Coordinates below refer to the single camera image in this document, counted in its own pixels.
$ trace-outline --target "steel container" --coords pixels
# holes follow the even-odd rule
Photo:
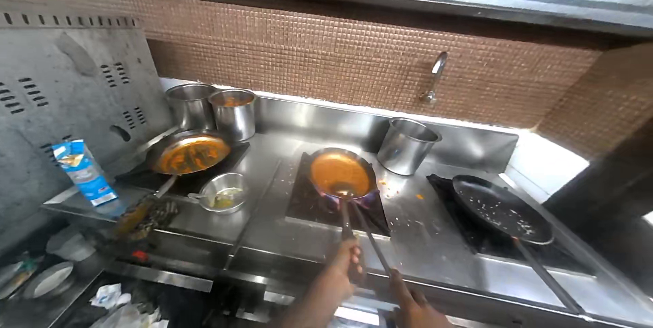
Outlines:
[[[217,91],[202,83],[182,84],[166,91],[172,114],[182,130],[216,128],[209,97]]]
[[[400,175],[417,171],[433,143],[441,140],[438,133],[411,119],[390,119],[390,128],[383,139],[377,159],[383,167]]]
[[[257,96],[246,89],[225,89],[211,96],[218,131],[224,131],[234,141],[246,140],[256,131],[254,104]]]
[[[216,195],[227,190],[241,190],[233,199],[233,204],[225,208],[214,208],[212,204]],[[244,176],[237,173],[226,173],[212,178],[206,183],[202,190],[201,195],[208,195],[198,199],[200,205],[205,209],[217,214],[232,214],[239,210],[248,198],[249,189],[245,182]]]

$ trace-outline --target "frying pan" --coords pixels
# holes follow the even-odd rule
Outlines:
[[[452,183],[458,203],[494,229],[508,234],[537,275],[564,306],[577,315],[586,316],[583,308],[524,245],[546,245],[553,242],[551,224],[542,215],[507,189],[476,176],[457,175],[453,177]]]
[[[311,155],[310,180],[317,192],[336,202],[342,216],[342,239],[354,239],[349,221],[349,208],[354,207],[358,218],[365,229],[370,243],[377,253],[381,265],[390,275],[390,267],[381,249],[371,235],[370,229],[358,209],[358,205],[368,199],[376,197],[376,175],[371,165],[352,151],[341,148],[325,148]],[[359,264],[364,267],[363,251],[358,256]],[[348,276],[358,284],[362,282],[365,272],[361,276],[355,271],[355,266],[350,268]]]
[[[217,131],[194,129],[164,137],[148,150],[145,157],[145,163],[152,171],[172,175],[153,196],[161,198],[179,176],[206,170],[222,161],[230,151]],[[148,215],[151,204],[151,201],[141,201],[132,212],[120,217],[114,232],[116,236],[120,238],[131,232]]]

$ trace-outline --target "dark wall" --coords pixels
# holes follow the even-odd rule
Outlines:
[[[653,119],[544,206],[653,295]]]

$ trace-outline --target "hand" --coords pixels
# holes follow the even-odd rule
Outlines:
[[[392,269],[390,286],[399,300],[400,311],[395,314],[399,328],[453,328],[447,317],[435,310],[420,291],[409,291],[402,274]]]
[[[316,288],[334,294],[340,301],[350,298],[356,286],[349,281],[347,271],[349,264],[354,263],[358,273],[363,273],[363,267],[358,264],[360,254],[358,239],[343,241],[336,256],[315,281]]]

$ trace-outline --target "stainless steel pan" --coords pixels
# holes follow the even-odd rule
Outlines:
[[[179,176],[196,173],[222,161],[231,147],[217,131],[195,129],[166,136],[154,144],[145,162],[152,171],[172,175],[153,196],[161,198]],[[147,215],[151,201],[141,201],[134,210],[124,214],[116,224],[115,235],[121,238],[130,233]]]

